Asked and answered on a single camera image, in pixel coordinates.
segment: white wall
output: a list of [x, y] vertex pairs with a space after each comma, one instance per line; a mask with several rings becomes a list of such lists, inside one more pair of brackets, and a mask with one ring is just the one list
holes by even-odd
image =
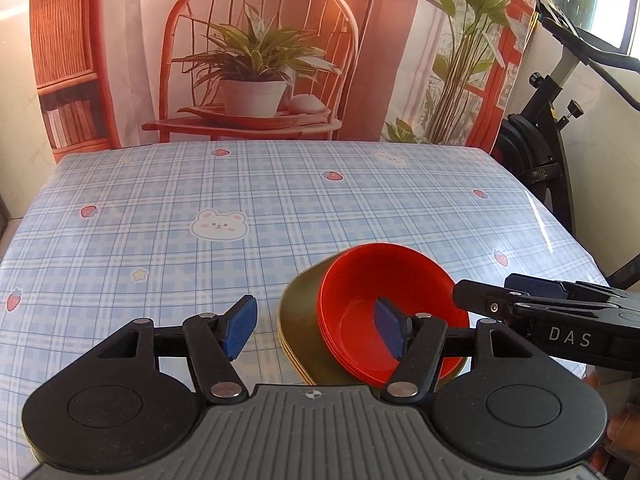
[[[550, 73], [561, 51], [551, 34], [536, 29], [507, 113], [522, 110], [533, 94], [529, 75]], [[610, 72], [640, 100], [640, 74]], [[562, 131], [574, 193], [576, 236], [608, 275], [640, 253], [640, 112], [582, 64], [556, 100], [559, 114], [566, 113], [572, 98], [585, 111]], [[635, 289], [640, 292], [640, 285]]]
[[0, 196], [24, 216], [55, 163], [31, 59], [29, 0], [0, 0]]

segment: white flower pot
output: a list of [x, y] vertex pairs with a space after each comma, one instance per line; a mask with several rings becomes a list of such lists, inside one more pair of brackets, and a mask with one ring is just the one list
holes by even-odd
[[287, 87], [286, 81], [220, 81], [225, 114], [273, 117]]

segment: backdrop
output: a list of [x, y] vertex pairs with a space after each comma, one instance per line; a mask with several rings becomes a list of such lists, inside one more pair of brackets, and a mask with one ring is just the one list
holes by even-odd
[[[58, 161], [221, 138], [489, 152], [534, 2], [31, 0], [43, 120]], [[225, 79], [240, 84], [225, 90]], [[256, 93], [267, 87], [282, 94]], [[233, 98], [258, 108], [275, 99], [276, 116], [233, 116]]]

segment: bowl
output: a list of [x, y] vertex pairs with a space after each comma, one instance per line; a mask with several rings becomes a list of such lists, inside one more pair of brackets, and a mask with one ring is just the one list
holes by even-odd
[[[378, 334], [373, 306], [384, 296], [408, 316], [428, 312], [449, 326], [468, 328], [469, 316], [453, 303], [453, 280], [434, 261], [408, 247], [375, 243], [340, 254], [318, 291], [318, 325], [336, 360], [351, 374], [381, 388], [398, 366]], [[440, 378], [463, 358], [445, 358]]]
[[316, 301], [322, 278], [339, 254], [297, 275], [278, 308], [278, 337], [285, 354], [308, 384], [357, 384], [329, 351], [318, 326]]

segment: plaid tablecloth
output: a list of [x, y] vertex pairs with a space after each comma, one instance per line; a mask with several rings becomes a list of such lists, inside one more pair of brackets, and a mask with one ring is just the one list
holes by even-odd
[[[133, 318], [180, 324], [253, 294], [258, 327], [237, 370], [249, 390], [299, 383], [274, 333], [282, 291], [372, 241], [421, 251], [455, 281], [501, 285], [521, 272], [605, 283], [481, 150], [249, 141], [69, 155], [0, 264], [0, 476], [34, 465], [20, 428], [26, 397]], [[184, 360], [161, 368], [190, 383]]]

